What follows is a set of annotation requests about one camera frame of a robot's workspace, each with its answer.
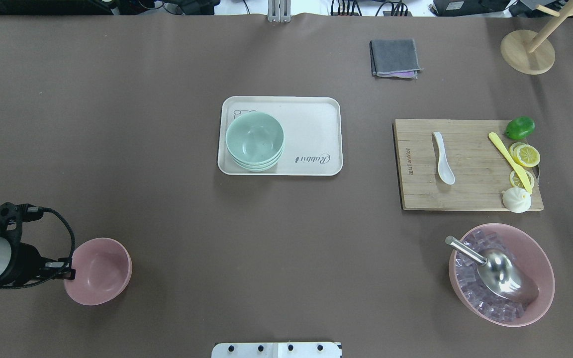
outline wooden stand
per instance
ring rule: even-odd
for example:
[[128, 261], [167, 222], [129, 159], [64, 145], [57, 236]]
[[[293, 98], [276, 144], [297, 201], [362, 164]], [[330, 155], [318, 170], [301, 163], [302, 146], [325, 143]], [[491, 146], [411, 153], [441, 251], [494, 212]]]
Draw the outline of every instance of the wooden stand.
[[501, 41], [503, 59], [515, 70], [528, 75], [540, 75], [554, 64], [554, 47], [548, 36], [569, 16], [573, 16], [573, 0], [560, 11], [538, 5], [536, 9], [554, 16], [541, 32], [516, 30], [507, 34]]

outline white metal plate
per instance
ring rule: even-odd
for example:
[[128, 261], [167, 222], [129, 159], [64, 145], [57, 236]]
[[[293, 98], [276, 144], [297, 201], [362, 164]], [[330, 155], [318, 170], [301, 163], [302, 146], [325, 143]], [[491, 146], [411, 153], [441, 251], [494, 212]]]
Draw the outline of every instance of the white metal plate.
[[[250, 111], [273, 116], [285, 133], [285, 151], [280, 160], [259, 173], [237, 165], [225, 145], [231, 122]], [[332, 176], [343, 163], [339, 104], [332, 98], [235, 96], [222, 105], [218, 167], [225, 174]]]
[[217, 344], [211, 358], [341, 358], [338, 342]]

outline yellow knife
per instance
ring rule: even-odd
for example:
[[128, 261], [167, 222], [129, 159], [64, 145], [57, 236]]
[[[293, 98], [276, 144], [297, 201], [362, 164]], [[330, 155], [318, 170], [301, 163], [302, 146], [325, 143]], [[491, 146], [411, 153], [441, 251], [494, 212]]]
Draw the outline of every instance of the yellow knife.
[[521, 179], [521, 183], [523, 183], [525, 190], [527, 190], [528, 193], [532, 193], [532, 184], [530, 183], [530, 179], [528, 178], [525, 169], [523, 169], [522, 166], [518, 165], [516, 161], [512, 159], [512, 156], [510, 156], [510, 153], [508, 153], [507, 148], [505, 145], [503, 145], [503, 141], [501, 141], [495, 132], [490, 132], [487, 137], [492, 141], [492, 144], [496, 147], [496, 149], [498, 149], [498, 151], [503, 154], [507, 162], [510, 163], [512, 169], [514, 169], [516, 172], [516, 175], [519, 177], [519, 179]]

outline brown tabletop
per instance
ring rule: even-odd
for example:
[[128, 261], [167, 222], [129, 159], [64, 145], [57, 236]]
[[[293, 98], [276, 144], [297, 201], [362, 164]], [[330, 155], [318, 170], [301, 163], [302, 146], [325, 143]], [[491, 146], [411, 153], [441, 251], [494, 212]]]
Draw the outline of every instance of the brown tabletop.
[[[342, 342], [349, 358], [573, 357], [573, 19], [536, 77], [500, 56], [545, 20], [265, 16], [0, 17], [0, 204], [60, 211], [78, 244], [121, 241], [128, 288], [100, 306], [60, 281], [0, 291], [0, 357], [208, 358], [216, 342]], [[376, 79], [369, 40], [414, 38], [417, 80]], [[334, 177], [232, 177], [216, 166], [233, 95], [328, 96], [342, 111]], [[395, 118], [528, 115], [540, 212], [403, 211]], [[519, 227], [555, 270], [525, 328], [471, 313], [448, 281], [448, 234]], [[44, 256], [55, 218], [24, 226]]]

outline pink bowl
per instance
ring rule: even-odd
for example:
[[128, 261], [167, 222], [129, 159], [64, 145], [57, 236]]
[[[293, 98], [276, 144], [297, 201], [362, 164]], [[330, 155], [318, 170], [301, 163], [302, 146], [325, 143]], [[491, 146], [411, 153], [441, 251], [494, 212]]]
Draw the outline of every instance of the pink bowl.
[[117, 297], [132, 277], [132, 258], [118, 241], [96, 238], [77, 247], [72, 256], [75, 279], [65, 280], [66, 292], [86, 306]]
[[538, 243], [534, 241], [528, 234], [517, 229], [516, 227], [505, 224], [484, 224], [477, 226], [468, 231], [464, 238], [468, 237], [473, 231], [483, 229], [484, 231], [494, 231], [497, 233], [505, 247], [514, 254], [516, 257], [516, 264], [523, 270], [525, 274], [530, 276], [539, 286], [539, 297], [530, 303], [523, 313], [522, 317], [514, 319], [512, 322], [496, 322], [491, 320], [479, 311], [477, 311], [464, 297], [464, 293], [459, 287], [457, 282], [457, 275], [455, 274], [455, 256], [457, 251], [453, 250], [450, 255], [450, 264], [448, 265], [448, 272], [450, 273], [450, 283], [457, 294], [457, 297], [464, 303], [464, 305], [473, 311], [479, 317], [489, 320], [492, 323], [499, 324], [506, 327], [522, 327], [528, 324], [533, 324], [541, 319], [548, 311], [554, 299], [555, 281], [554, 272], [550, 260], [543, 252], [543, 249]]

